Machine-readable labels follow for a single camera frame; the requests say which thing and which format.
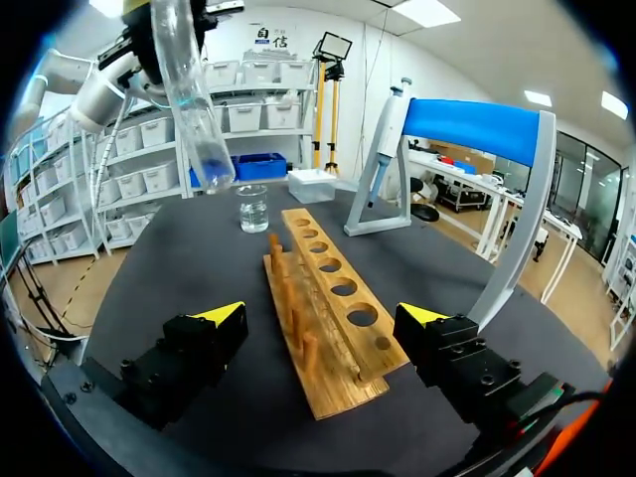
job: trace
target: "black tabletop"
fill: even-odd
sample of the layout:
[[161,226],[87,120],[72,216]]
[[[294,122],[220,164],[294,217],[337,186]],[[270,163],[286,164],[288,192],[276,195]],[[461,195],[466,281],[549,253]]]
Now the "black tabletop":
[[[444,314],[467,313],[493,267],[433,227],[349,238],[343,232],[353,195],[306,206],[390,311],[408,302]],[[280,211],[304,207],[269,187],[269,231],[290,245]],[[365,214],[395,211],[377,204]],[[267,234],[239,226],[232,192],[166,205],[130,250],[97,315],[86,353],[112,373],[137,358],[179,313],[244,301],[249,336],[220,384],[201,393],[164,433],[208,458],[242,465],[344,471],[382,469],[435,475],[459,461],[477,436],[438,389],[411,365],[389,374],[388,393],[356,409],[315,421],[282,339],[262,265]],[[484,330],[502,356],[522,362],[526,381],[547,371],[580,390],[600,390],[607,376],[594,356],[537,299],[518,287]],[[572,420],[571,406],[561,416]]]

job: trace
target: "glass beaker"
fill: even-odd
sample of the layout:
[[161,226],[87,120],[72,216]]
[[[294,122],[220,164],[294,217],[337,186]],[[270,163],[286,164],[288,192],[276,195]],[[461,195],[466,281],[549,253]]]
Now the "glass beaker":
[[263,185],[241,186],[237,189],[240,200],[240,228],[248,234],[267,230],[267,188]]

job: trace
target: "white table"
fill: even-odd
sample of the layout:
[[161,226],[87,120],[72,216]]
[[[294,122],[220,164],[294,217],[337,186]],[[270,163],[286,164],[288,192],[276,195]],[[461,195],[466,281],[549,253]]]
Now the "white table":
[[413,164],[422,166],[428,171],[444,176],[445,178],[452,181],[457,181],[460,184],[468,186],[476,191],[482,192],[492,198],[492,205],[490,207],[490,212],[488,213],[486,226],[484,227],[484,230],[481,231],[481,233],[470,229],[466,225],[462,224],[456,219],[453,219],[447,214],[443,214],[442,212],[439,213],[439,215],[445,221],[453,224],[454,226],[479,240],[477,249],[475,251],[479,256],[482,256],[484,258],[490,256],[492,247],[489,251],[487,251],[487,247],[492,239],[497,238],[497,231],[501,228],[503,216],[505,215],[500,214],[502,205],[505,201],[505,198],[503,196],[505,189],[501,186],[496,186],[495,184],[484,180],[481,176],[468,174],[459,167],[439,162],[434,154],[410,150],[408,151],[408,160]]
[[[495,260],[499,258],[499,254],[501,253],[501,250],[504,248],[506,244],[506,240],[508,239],[508,232],[510,230],[510,225],[513,222],[513,218],[511,217],[510,220],[508,221],[506,229],[504,230],[504,235],[503,235],[504,238],[501,240],[495,256],[490,257],[491,253],[496,248],[495,243],[497,240],[497,235],[499,233],[501,224],[503,223],[504,217],[506,216],[506,209],[508,208],[508,204],[512,203],[519,209],[521,209],[524,206],[524,199],[516,194],[504,192],[502,196],[504,198],[504,206],[502,208],[500,217],[497,221],[497,224],[499,224],[499,227],[495,229],[494,233],[491,235],[491,240],[486,245],[486,252],[488,253],[486,257],[491,262],[495,262]],[[559,232],[559,236],[562,239],[564,239],[566,242],[565,249],[563,250],[563,253],[560,256],[558,265],[556,266],[555,271],[553,272],[553,275],[550,277],[550,280],[548,281],[548,285],[546,286],[546,288],[544,289],[544,292],[541,295],[541,302],[545,304],[548,302],[553,292],[557,288],[558,282],[563,276],[563,273],[565,272],[565,269],[567,268],[567,265],[569,264],[569,260],[571,259],[572,254],[574,253],[574,249],[576,248],[576,243],[582,239],[582,234],[580,232],[580,228],[578,227],[578,225],[566,224],[561,219],[558,219],[557,217],[555,217],[553,213],[548,210],[544,212],[544,220],[553,229],[556,229]]]

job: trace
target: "white plastic container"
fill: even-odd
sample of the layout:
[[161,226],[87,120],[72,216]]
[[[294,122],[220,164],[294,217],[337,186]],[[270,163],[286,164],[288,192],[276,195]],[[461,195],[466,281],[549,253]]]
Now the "white plastic container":
[[107,181],[103,181],[101,183],[101,192],[99,193],[99,207],[107,206],[112,204],[117,199],[121,198],[121,193],[119,192],[119,186],[117,185],[117,181],[114,179],[108,179]]
[[86,230],[81,223],[64,228],[60,233],[60,237],[69,250],[79,248],[87,239]]
[[[97,153],[95,155],[95,161],[97,165],[101,162],[101,158],[103,157],[103,151],[106,149],[106,142],[108,141],[107,137],[99,139],[97,141]],[[117,138],[112,141],[112,145],[110,146],[110,153],[108,154],[108,159],[112,159],[117,155]]]
[[228,105],[230,132],[257,131],[260,129],[260,109],[262,103]]
[[65,214],[67,208],[64,204],[64,197],[56,196],[47,204],[40,208],[42,219],[46,226],[52,226],[57,219]]
[[131,152],[135,152],[143,148],[141,130],[139,129],[139,126],[122,129],[117,133],[115,142],[117,144],[117,154],[120,156],[130,154]]
[[113,219],[106,221],[106,228],[110,232],[110,239],[113,241],[128,239],[132,234],[126,219],[121,216],[115,216]]
[[321,169],[290,171],[289,193],[302,204],[333,201],[336,197],[336,177]]
[[242,62],[242,77],[245,84],[274,82],[276,62]]
[[209,89],[217,86],[229,86],[237,82],[239,62],[215,62],[206,65],[204,74]]
[[135,237],[139,237],[146,226],[150,224],[150,219],[148,219],[147,215],[140,212],[130,212],[123,216]]
[[177,161],[166,162],[141,172],[149,193],[166,191],[179,182]]
[[[83,166],[81,164],[81,155],[77,153],[74,154],[74,157],[76,174],[78,174],[83,170]],[[58,182],[65,182],[73,175],[73,171],[71,170],[71,157],[68,154],[65,154],[64,156],[56,159],[53,163],[53,167],[56,170]]]
[[141,172],[131,172],[123,176],[115,177],[119,186],[119,193],[122,199],[137,197],[146,192],[146,184],[143,182]]
[[311,83],[311,62],[279,62],[280,83],[285,86],[307,86]]
[[175,124],[170,117],[142,122],[139,127],[143,147],[157,146],[175,140]]
[[267,105],[268,129],[294,129],[300,121],[300,103],[273,103]]
[[38,183],[40,195],[46,194],[49,189],[58,184],[58,175],[55,167],[42,169],[36,176],[36,182]]
[[53,251],[56,253],[56,255],[59,255],[61,253],[64,253],[65,251],[67,251],[67,245],[64,242],[64,239],[62,238],[62,236],[60,234],[55,234],[51,240],[51,246],[53,247]]

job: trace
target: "water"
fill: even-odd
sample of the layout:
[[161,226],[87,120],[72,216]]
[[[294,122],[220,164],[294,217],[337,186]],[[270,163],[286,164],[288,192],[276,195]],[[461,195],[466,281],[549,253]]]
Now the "water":
[[248,234],[263,232],[269,227],[265,200],[240,204],[240,228]]

